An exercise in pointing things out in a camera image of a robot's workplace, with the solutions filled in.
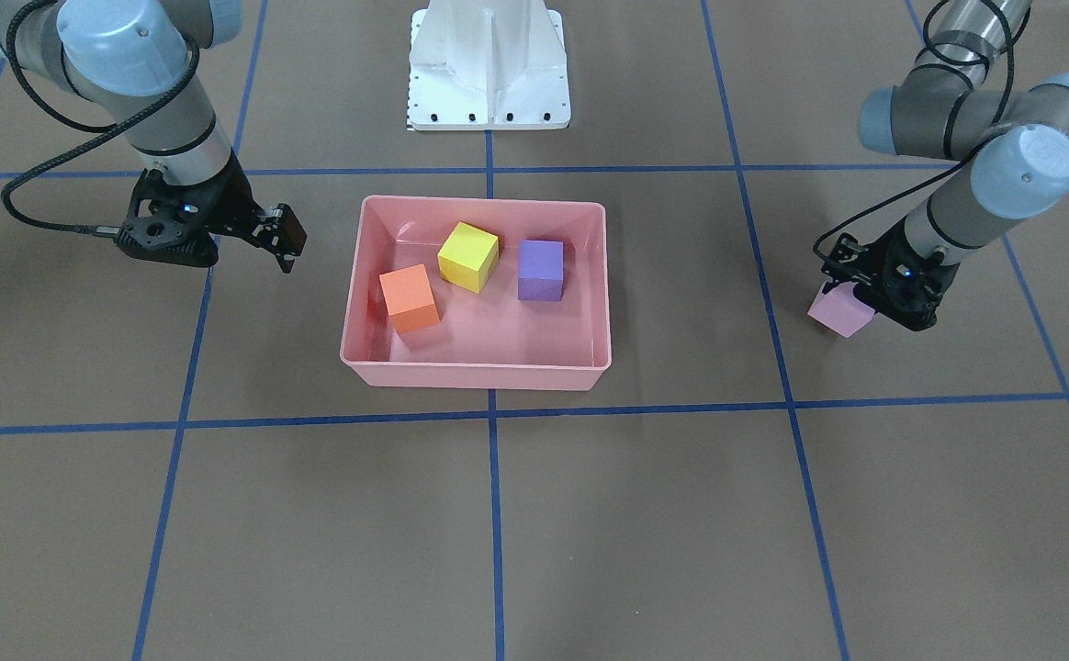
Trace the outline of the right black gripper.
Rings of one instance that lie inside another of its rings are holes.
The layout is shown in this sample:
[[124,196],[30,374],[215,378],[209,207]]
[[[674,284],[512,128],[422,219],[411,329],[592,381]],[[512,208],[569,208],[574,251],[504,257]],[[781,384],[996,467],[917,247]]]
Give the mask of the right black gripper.
[[114,244],[137,260],[208,268],[219,259],[215,237],[242,239],[270,252],[283,274],[294,270],[308,241],[294,209],[257,204],[232,153],[222,171],[193,185],[171,185],[158,169],[144,171]]

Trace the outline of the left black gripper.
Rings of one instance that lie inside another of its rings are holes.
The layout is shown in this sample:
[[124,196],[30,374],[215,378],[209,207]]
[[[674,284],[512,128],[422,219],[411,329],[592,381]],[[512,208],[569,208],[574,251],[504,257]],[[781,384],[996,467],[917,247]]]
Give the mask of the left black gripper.
[[909,330],[934,327],[938,308],[960,268],[942,263],[934,253],[921,258],[903,225],[893,226],[869,244],[845,231],[831,252],[819,256],[828,276],[827,290],[852,282],[855,298]]

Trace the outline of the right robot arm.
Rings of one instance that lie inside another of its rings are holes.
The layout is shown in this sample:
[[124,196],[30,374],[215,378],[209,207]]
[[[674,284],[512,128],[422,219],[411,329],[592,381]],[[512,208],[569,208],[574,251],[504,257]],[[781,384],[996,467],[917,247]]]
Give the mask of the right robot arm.
[[[204,51],[236,39],[241,1],[0,1],[0,55],[42,112],[88,140],[3,185],[11,218],[40,230],[105,239],[129,258],[210,268],[217,239],[269,252],[283,273],[308,235],[286,204],[262,207],[197,71]],[[13,195],[29,181],[126,140],[140,156],[118,225],[50,222]]]

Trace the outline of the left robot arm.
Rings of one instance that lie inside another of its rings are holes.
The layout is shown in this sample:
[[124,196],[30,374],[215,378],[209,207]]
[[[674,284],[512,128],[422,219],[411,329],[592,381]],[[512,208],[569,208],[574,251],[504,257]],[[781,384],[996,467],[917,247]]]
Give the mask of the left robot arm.
[[962,261],[1069,193],[1069,73],[1017,94],[1016,43],[1029,1],[941,1],[905,80],[863,101],[876,153],[951,162],[919,205],[863,243],[838,227],[814,252],[826,282],[808,314],[840,336],[883,316],[927,330]]

